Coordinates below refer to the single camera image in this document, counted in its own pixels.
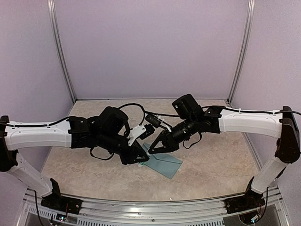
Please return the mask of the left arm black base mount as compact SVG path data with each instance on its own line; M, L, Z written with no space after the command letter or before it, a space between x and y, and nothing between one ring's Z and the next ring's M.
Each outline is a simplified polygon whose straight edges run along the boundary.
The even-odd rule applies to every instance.
M54 189L50 195L42 197L41 201L41 205L44 207L76 215L79 214L82 203L81 199L63 196L59 190Z

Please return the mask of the aluminium frame post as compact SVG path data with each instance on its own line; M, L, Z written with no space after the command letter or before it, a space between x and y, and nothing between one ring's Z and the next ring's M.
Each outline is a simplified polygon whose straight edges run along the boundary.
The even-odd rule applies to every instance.
M242 73L243 65L244 65L244 60L246 57L247 53L247 47L250 39L250 34L252 30L252 23L253 23L253 16L254 16L254 9L255 9L255 0L249 0L248 1L248 9L247 9L247 14L246 14L246 21L245 21L245 26L244 26L244 32L243 32L243 38L242 38L242 43L238 55L238 62L236 65L235 73L234 73L234 78L232 81L232 85L230 88L230 93L227 98L227 102L229 105L232 105L235 93L238 88L238 83L239 79Z
M58 20L56 16L56 10L55 10L55 1L54 0L47 0L47 5L48 5L48 12L49 12L49 17L50 17L50 23L52 27L52 33L54 36L54 41L55 41L55 46L57 50L57 55L59 59L59 63L63 72L63 78L67 86L67 90L70 96L70 99L73 104L76 103L77 97L76 93L74 91L74 87L72 85L72 81L68 72L67 64L66 64L66 59L65 55L63 52L63 46L61 42L61 37L60 37L60 32L59 32L59 26L58 26Z

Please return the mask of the left aluminium frame post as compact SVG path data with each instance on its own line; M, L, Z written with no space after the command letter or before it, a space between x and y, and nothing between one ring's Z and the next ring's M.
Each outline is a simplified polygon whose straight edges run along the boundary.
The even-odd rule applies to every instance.
M74 87L72 85L72 81L68 72L67 64L66 64L66 59L65 55L63 52L63 46L61 42L61 37L60 37L60 32L59 32L59 26L58 26L58 20L56 16L56 10L55 10L55 1L54 0L47 0L47 5L48 5L48 12L49 12L49 17L50 17L50 23L52 27L52 33L54 36L54 41L55 41L55 46L57 50L57 55L59 59L59 63L63 72L63 78L67 86L67 90L70 96L70 99L73 104L76 103L77 97L76 93L74 91Z

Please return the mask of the right aluminium frame post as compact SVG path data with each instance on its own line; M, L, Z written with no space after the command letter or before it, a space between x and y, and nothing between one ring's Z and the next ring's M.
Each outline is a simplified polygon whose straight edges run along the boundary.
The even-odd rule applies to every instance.
M230 93L227 98L227 102L229 105L232 105L235 93L238 88L238 83L239 79L242 73L243 65L244 65L244 60L246 57L247 53L247 47L250 39L250 34L252 30L252 23L253 23L253 16L254 16L254 9L255 9L255 0L249 0L248 1L248 9L247 9L247 14L246 14L246 21L245 21L245 26L244 26L244 32L243 32L243 38L242 38L242 43L238 55L238 62L236 65L235 73L234 73L234 78L232 81L232 85L230 88Z

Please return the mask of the teal paper envelope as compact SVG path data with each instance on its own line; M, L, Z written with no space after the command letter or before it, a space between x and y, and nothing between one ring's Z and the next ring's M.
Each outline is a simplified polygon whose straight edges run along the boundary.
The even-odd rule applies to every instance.
M144 143L144 145L149 149L149 144ZM150 159L147 162L143 162L143 164L169 179L174 177L182 165L181 160L167 153L152 154L149 158Z

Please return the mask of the front aluminium rail base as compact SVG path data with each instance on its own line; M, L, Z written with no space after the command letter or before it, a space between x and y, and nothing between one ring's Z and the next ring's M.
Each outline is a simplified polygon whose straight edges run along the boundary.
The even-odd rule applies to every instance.
M58 221L60 212L40 204L40 197L27 189L20 207L16 226L230 226L241 225L239 213L227 213L227 196L188 201L130 202L79 197L78 214L69 213L67 220Z

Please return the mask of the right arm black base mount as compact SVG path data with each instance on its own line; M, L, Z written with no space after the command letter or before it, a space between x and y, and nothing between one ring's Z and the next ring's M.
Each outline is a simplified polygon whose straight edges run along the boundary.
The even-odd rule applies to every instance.
M256 193L251 190L251 186L248 186L242 196L228 198L224 203L227 213L231 214L258 208L260 205L264 206L265 200L262 193Z

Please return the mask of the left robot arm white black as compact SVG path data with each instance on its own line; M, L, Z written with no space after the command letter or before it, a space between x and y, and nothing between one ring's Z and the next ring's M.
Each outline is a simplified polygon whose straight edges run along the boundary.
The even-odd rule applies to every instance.
M128 116L116 107L106 107L98 116L90 118L68 116L56 122L25 124L0 119L0 170L7 172L38 193L55 209L62 209L66 199L58 183L43 176L18 152L22 148L58 146L71 149L100 147L111 155L117 154L124 165L149 160L136 141L146 132L140 124L129 127Z

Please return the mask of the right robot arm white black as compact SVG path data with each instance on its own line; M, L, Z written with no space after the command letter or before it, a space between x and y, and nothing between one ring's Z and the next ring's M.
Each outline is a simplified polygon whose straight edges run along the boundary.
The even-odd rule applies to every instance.
M300 133L294 117L296 112L288 106L274 111L212 106L204 111L191 94L178 98L172 106L183 121L172 129L162 131L148 149L150 154L176 151L181 142L195 133L243 132L277 139L275 156L250 180L245 194L241 196L240 204L245 209L252 208L261 200L262 194L287 165L300 158Z

